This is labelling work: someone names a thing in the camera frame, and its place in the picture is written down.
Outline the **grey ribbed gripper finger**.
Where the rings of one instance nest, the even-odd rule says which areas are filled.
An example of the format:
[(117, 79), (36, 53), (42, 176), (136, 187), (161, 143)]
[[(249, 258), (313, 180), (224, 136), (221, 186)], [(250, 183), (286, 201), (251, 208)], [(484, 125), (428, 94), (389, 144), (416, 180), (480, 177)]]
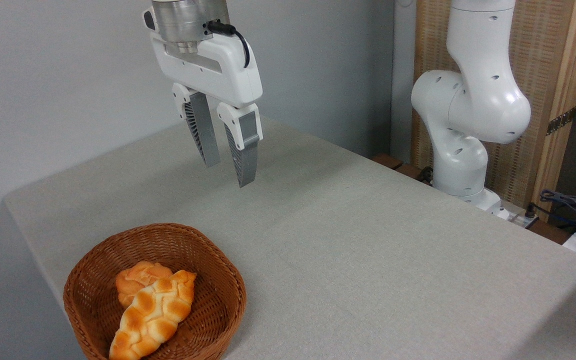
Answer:
[(242, 188), (256, 178), (258, 145), (264, 138), (258, 106), (235, 108), (221, 102), (217, 115), (224, 123), (238, 186)]
[(186, 121), (204, 164), (207, 167), (219, 164), (221, 159), (206, 94), (176, 82), (172, 92), (179, 116)]

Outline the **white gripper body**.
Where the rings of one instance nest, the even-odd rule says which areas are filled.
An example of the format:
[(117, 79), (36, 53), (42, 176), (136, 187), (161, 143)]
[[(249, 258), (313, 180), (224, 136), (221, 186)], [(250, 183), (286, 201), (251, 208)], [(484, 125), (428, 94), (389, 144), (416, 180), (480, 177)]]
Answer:
[(142, 13), (157, 63), (166, 77), (241, 109), (263, 87), (253, 50), (230, 25), (226, 7), (149, 7)]

